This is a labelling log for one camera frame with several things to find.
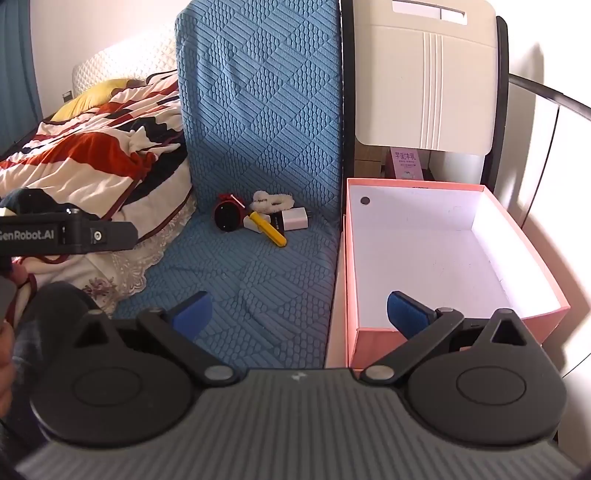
pink product box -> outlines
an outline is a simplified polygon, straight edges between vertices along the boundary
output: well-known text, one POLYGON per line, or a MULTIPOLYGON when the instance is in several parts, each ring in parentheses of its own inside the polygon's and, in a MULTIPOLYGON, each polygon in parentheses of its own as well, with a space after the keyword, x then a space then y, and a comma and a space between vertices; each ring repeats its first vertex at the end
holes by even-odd
POLYGON ((512 308, 540 343, 570 306, 538 252, 482 185, 348 179, 345 217, 348 366, 363 369, 406 340, 390 292, 490 318, 512 308))
POLYGON ((387 179, 422 180, 423 170, 415 148, 391 147, 386 154, 387 179))

blue textured cushion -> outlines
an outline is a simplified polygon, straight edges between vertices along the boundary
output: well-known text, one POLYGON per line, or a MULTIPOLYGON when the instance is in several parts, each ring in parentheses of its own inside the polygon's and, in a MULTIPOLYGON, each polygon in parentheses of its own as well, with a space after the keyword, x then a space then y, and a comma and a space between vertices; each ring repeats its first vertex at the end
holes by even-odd
POLYGON ((321 368, 340 238, 342 75, 337 0, 194 0, 177 19, 183 124, 199 213, 118 316, 199 290, 195 342, 240 368, 321 368), (310 227, 276 247, 222 233, 218 194, 291 193, 310 227))
POLYGON ((177 57, 198 208, 266 190, 340 221, 338 2, 193 1, 177 57))

denim jeans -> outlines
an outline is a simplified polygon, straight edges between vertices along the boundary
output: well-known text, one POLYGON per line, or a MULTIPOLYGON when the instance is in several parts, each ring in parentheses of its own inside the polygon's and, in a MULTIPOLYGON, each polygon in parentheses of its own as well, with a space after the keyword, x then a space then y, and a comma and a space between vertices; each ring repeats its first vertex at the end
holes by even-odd
POLYGON ((15 332, 12 360, 16 379, 12 406, 0 425, 0 451, 15 465, 47 441, 29 402, 31 392, 59 353, 74 325, 96 303, 64 282, 39 289, 27 306, 15 332))

red alarm clock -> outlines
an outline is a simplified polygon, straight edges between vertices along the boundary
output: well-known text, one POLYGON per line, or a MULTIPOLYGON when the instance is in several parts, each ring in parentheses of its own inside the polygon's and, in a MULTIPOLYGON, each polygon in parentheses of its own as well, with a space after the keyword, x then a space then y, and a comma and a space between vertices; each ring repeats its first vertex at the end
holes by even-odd
POLYGON ((237 230, 243 225, 246 216, 244 202, 240 197, 230 193, 222 193, 218 198, 219 201, 213 209, 213 221, 224 232, 237 230))

blue curtain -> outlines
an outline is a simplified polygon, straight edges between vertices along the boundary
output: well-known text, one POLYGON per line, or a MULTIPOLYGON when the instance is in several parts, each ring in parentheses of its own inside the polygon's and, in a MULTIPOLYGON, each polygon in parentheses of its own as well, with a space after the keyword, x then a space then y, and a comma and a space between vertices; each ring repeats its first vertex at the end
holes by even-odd
POLYGON ((0 0, 0 154, 40 121, 29 0, 0 0))

